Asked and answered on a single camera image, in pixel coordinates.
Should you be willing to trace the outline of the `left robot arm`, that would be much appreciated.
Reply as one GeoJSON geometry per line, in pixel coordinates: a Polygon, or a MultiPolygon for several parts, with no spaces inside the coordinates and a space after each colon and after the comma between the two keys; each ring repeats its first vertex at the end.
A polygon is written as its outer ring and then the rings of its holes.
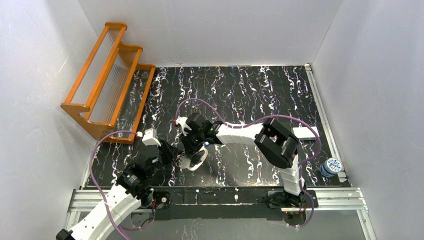
{"type": "Polygon", "coordinates": [[[160,140],[157,155],[129,164],[108,192],[99,190],[100,202],[79,223],[61,229],[57,240],[105,240],[112,231],[129,239],[120,224],[131,213],[146,207],[152,211],[168,208],[170,195],[154,190],[152,182],[160,167],[169,165],[182,156],[183,151],[160,140]]]}

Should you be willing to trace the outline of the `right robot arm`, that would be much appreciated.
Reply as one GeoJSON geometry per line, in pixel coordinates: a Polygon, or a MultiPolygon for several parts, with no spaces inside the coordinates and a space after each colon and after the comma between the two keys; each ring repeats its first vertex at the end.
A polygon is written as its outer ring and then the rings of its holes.
{"type": "Polygon", "coordinates": [[[299,139],[275,118],[251,125],[214,123],[198,113],[177,117],[179,136],[184,146],[183,169],[195,171],[205,161],[209,145],[245,144],[256,146],[265,159],[278,168],[283,191],[277,194],[283,204],[298,206],[304,201],[305,181],[299,173],[299,139]]]}

